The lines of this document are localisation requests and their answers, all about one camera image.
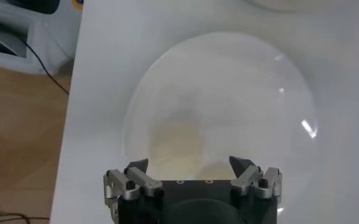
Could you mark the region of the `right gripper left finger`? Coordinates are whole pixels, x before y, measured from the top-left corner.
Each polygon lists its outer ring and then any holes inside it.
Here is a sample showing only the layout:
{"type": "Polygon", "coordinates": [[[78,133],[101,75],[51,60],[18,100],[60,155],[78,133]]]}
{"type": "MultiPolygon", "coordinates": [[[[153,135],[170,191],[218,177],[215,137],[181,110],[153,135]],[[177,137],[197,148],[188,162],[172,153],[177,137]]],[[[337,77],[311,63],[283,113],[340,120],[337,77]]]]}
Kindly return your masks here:
{"type": "Polygon", "coordinates": [[[148,176],[147,168],[148,159],[142,159],[130,162],[123,171],[107,170],[103,176],[104,204],[113,208],[119,198],[134,201],[142,195],[162,198],[163,183],[148,176]]]}

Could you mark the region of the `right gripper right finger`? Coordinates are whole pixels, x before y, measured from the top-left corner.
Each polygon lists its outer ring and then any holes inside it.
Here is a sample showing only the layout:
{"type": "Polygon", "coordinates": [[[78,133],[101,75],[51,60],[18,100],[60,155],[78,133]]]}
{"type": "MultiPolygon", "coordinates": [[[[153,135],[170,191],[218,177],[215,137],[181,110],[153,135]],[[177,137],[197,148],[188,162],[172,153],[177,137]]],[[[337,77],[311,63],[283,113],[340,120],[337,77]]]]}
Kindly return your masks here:
{"type": "Polygon", "coordinates": [[[283,175],[280,169],[269,167],[264,172],[251,160],[235,156],[229,156],[229,162],[236,176],[230,181],[230,185],[239,191],[240,196],[246,196],[251,192],[262,200],[282,198],[283,175]]]}

